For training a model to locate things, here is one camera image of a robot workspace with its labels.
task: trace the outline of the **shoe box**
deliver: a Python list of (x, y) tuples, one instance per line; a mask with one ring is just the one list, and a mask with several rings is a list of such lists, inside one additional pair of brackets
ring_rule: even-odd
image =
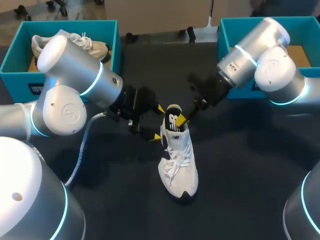
[(24, 21), (20, 24), (0, 68), (0, 77), (15, 103), (38, 99), (45, 76), (38, 71), (31, 48), (34, 35), (52, 37), (60, 29), (109, 45), (109, 59), (104, 64), (119, 74), (121, 41), (116, 20)]
[[(290, 35), (289, 56), (300, 72), (310, 78), (320, 77), (320, 24), (313, 16), (273, 17)], [(263, 17), (221, 18), (218, 33), (220, 61), (241, 41)], [(254, 78), (242, 88), (234, 88), (229, 99), (265, 98)]]

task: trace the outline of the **table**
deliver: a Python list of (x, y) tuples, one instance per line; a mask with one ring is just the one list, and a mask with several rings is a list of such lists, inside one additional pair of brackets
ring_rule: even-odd
[[(192, 104), (186, 76), (201, 78), (217, 63), (215, 43), (124, 45), (122, 78), (155, 90), (165, 108)], [(0, 104), (10, 103), (0, 86)], [(86, 105), (88, 118), (101, 110)], [(319, 116), (284, 115), (267, 100), (224, 100), (191, 121), (199, 188), (179, 205), (163, 186), (162, 146), (127, 131), (127, 122), (99, 119), (91, 127), (72, 193), (86, 217), (86, 240), (285, 240), (287, 198), (320, 156)], [(142, 123), (158, 128), (148, 113)], [(65, 181), (83, 132), (32, 143)]]

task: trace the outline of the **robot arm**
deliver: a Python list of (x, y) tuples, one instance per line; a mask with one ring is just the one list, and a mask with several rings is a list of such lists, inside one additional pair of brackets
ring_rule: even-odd
[(314, 111), (315, 105), (320, 105), (320, 78), (300, 73), (286, 50), (289, 43), (284, 27), (270, 17), (264, 18), (217, 64), (216, 75), (196, 87), (200, 97), (176, 124), (180, 126), (199, 110), (217, 105), (232, 88), (241, 88), (253, 77), (273, 104), (286, 106), (292, 113)]
[(31, 136), (68, 136), (83, 128), (87, 119), (84, 97), (100, 108), (131, 120), (129, 131), (148, 140), (155, 133), (139, 125), (139, 117), (153, 110), (162, 114), (156, 95), (147, 87), (124, 86), (120, 76), (89, 53), (59, 35), (39, 56), (37, 67), (45, 75), (39, 99), (0, 106), (0, 136), (29, 140)]

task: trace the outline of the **white sneaker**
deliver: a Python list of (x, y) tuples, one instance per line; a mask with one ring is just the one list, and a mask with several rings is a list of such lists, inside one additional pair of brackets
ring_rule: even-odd
[(91, 38), (86, 37), (86, 33), (83, 33), (82, 36), (76, 33), (69, 33), (64, 30), (59, 30), (58, 33), (52, 37), (41, 37), (34, 35), (31, 40), (31, 47), (36, 59), (39, 58), (40, 53), (44, 49), (45, 45), (55, 36), (63, 35), (70, 39), (72, 42), (77, 44), (84, 50), (87, 50), (95, 59), (102, 61), (108, 54), (109, 47), (102, 41), (92, 41)]
[(176, 125), (181, 112), (176, 104), (166, 110), (160, 127), (164, 153), (158, 170), (169, 193), (179, 200), (188, 200), (198, 189), (198, 172), (188, 125)]

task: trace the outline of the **glowing blue ring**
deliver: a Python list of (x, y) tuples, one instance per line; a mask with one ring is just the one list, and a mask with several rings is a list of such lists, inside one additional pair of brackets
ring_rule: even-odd
[(258, 65), (257, 62), (252, 58), (252, 56), (247, 53), (242, 47), (238, 45), (235, 45), (234, 47), (238, 49), (247, 59), (249, 59), (255, 67)]
[(317, 227), (317, 225), (315, 224), (315, 222), (312, 220), (308, 210), (307, 210), (307, 207), (306, 207), (306, 203), (305, 203), (305, 198), (304, 198), (304, 187), (305, 187), (305, 182), (306, 182), (306, 179), (308, 177), (308, 175), (310, 174), (310, 172), (305, 176), (303, 182), (302, 182), (302, 186), (301, 186), (301, 200), (302, 200), (302, 206), (303, 206), (303, 209), (304, 209), (304, 212), (306, 214), (306, 217), (309, 219), (311, 225), (314, 227), (314, 229), (318, 232), (318, 234), (320, 234), (320, 229)]
[(62, 219), (60, 221), (60, 224), (58, 226), (58, 228), (55, 230), (55, 233), (52, 235), (52, 237), (50, 238), (50, 240), (54, 240), (56, 238), (56, 236), (58, 235), (58, 233), (60, 232), (60, 229), (62, 228), (62, 225), (65, 222), (66, 219), (66, 215), (67, 215), (67, 209), (68, 209), (68, 196), (67, 196), (67, 190), (65, 185), (62, 183), (63, 186), (63, 190), (64, 190), (64, 196), (65, 196), (65, 206), (64, 206), (64, 212), (62, 215)]
[(274, 101), (271, 101), (271, 100), (270, 100), (270, 102), (272, 102), (275, 105), (279, 105), (279, 106), (292, 104), (293, 102), (297, 101), (303, 94), (305, 94), (306, 90), (307, 90), (307, 82), (306, 82), (306, 80), (304, 80), (304, 87), (303, 87), (301, 93), (299, 94), (299, 96), (297, 96), (295, 99), (293, 99), (291, 101), (288, 101), (288, 102), (285, 102), (285, 103), (277, 103), (277, 102), (274, 102)]
[(49, 136), (43, 134), (42, 132), (40, 132), (40, 131), (36, 128), (36, 125), (35, 125), (34, 119), (33, 119), (33, 113), (34, 113), (35, 106), (36, 106), (36, 104), (33, 104), (32, 107), (31, 107), (31, 111), (30, 111), (30, 118), (31, 118), (32, 126), (33, 126), (34, 129), (35, 129), (39, 134), (41, 134), (42, 136), (44, 136), (44, 137), (49, 137)]
[(83, 96), (83, 95), (87, 94), (88, 92), (90, 92), (90, 90), (96, 85), (96, 83), (98, 82), (98, 80), (101, 76), (102, 69), (103, 69), (103, 66), (102, 66), (102, 63), (100, 62), (100, 69), (99, 69), (98, 75), (96, 76), (96, 78), (93, 81), (93, 83), (91, 84), (91, 86), (87, 90), (85, 90), (83, 93), (81, 93), (80, 96)]

